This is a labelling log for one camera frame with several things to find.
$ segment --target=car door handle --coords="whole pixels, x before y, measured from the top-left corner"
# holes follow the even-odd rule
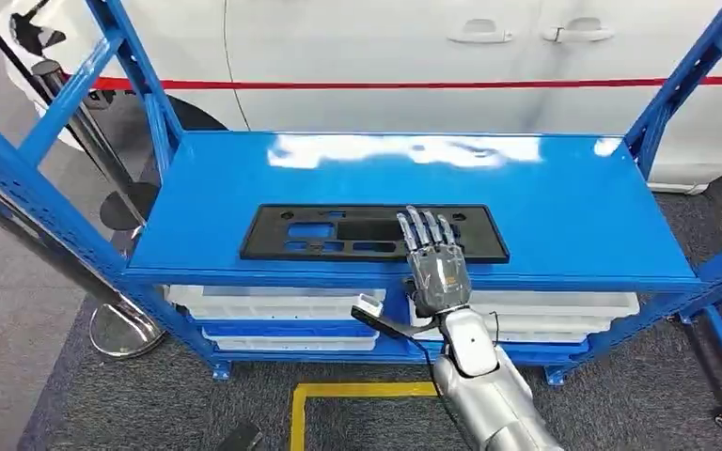
[[[616,31],[602,25],[596,17],[578,17],[565,26],[552,26],[541,32],[541,37],[552,42],[596,42],[613,38]]]
[[[461,44],[501,44],[510,42],[513,33],[500,30],[492,19],[468,19],[453,27],[447,38]]]

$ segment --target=robotic arm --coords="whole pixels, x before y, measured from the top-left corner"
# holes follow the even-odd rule
[[[439,328],[446,345],[433,364],[435,382],[460,412],[479,450],[562,450],[544,427],[524,378],[492,343],[483,317],[469,308],[472,288],[463,250],[447,219],[438,215],[436,221],[429,211],[410,206],[407,212],[398,220],[416,286],[411,297],[417,314],[431,323],[418,328],[395,323],[363,296],[353,317],[395,336]]]

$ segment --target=gray carpet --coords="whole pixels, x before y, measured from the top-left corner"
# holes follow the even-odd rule
[[[705,195],[657,200],[691,263],[722,249],[722,180]],[[20,448],[214,449],[250,420],[264,434],[259,449],[285,449],[298,382],[428,379],[421,365],[243,363],[216,382],[172,339],[113,362],[86,341],[94,306],[87,299],[73,323]],[[722,449],[712,420],[722,407],[722,358],[711,335],[701,320],[693,328],[661,322],[579,368],[563,387],[547,386],[537,368],[524,373],[567,449]],[[307,449],[463,449],[434,398],[310,399],[306,419]]]

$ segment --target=blue shelf top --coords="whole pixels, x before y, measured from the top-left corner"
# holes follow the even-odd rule
[[[507,264],[475,288],[698,283],[619,138],[187,132],[126,274],[152,283],[385,287],[405,263],[243,260],[261,204],[483,204]]]

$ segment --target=red stripe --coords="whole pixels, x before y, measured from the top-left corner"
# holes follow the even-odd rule
[[[283,83],[204,82],[163,80],[164,89],[501,89],[536,87],[629,87],[660,86],[665,78],[622,78],[611,80],[533,80],[523,82],[408,82],[408,83]],[[722,86],[722,76],[706,77],[703,85]],[[100,77],[97,89],[131,89],[126,78]]]

